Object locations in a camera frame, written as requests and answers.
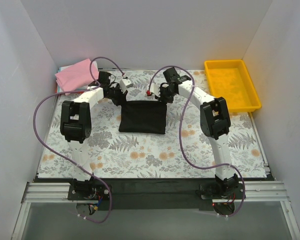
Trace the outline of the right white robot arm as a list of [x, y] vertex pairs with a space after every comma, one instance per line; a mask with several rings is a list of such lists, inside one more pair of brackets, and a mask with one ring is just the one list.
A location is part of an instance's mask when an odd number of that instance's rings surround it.
[[[228, 146], [231, 120], [226, 100], [223, 97], [216, 98], [195, 86], [193, 76], [181, 67], [168, 65], [162, 67], [161, 70], [163, 70], [168, 86], [166, 89], [163, 86], [159, 87], [159, 98], [172, 98], [175, 95], [186, 98], [179, 124], [179, 145], [183, 158], [193, 168], [199, 170], [215, 169], [215, 178], [222, 182], [216, 186], [217, 195], [222, 199], [229, 198], [235, 192], [235, 188], [229, 180], [236, 178], [237, 174], [232, 167]], [[182, 123], [189, 103], [195, 105], [200, 111], [200, 128], [212, 147], [215, 161], [213, 166], [199, 167], [194, 165], [184, 151]]]

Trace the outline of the black t-shirt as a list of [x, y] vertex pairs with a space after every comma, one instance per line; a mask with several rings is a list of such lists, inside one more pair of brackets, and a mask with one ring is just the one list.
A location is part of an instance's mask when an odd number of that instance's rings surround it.
[[164, 135], [167, 104], [160, 101], [133, 100], [121, 106], [119, 132]]

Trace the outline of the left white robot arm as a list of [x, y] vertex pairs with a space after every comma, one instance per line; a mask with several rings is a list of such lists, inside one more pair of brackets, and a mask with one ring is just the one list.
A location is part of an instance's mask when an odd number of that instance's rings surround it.
[[125, 103], [128, 88], [133, 86], [127, 76], [120, 80], [111, 78], [111, 73], [101, 71], [86, 91], [61, 105], [60, 133], [71, 149], [73, 178], [77, 181], [87, 181], [93, 174], [88, 154], [88, 138], [92, 132], [91, 109], [102, 99], [110, 99], [116, 106]]

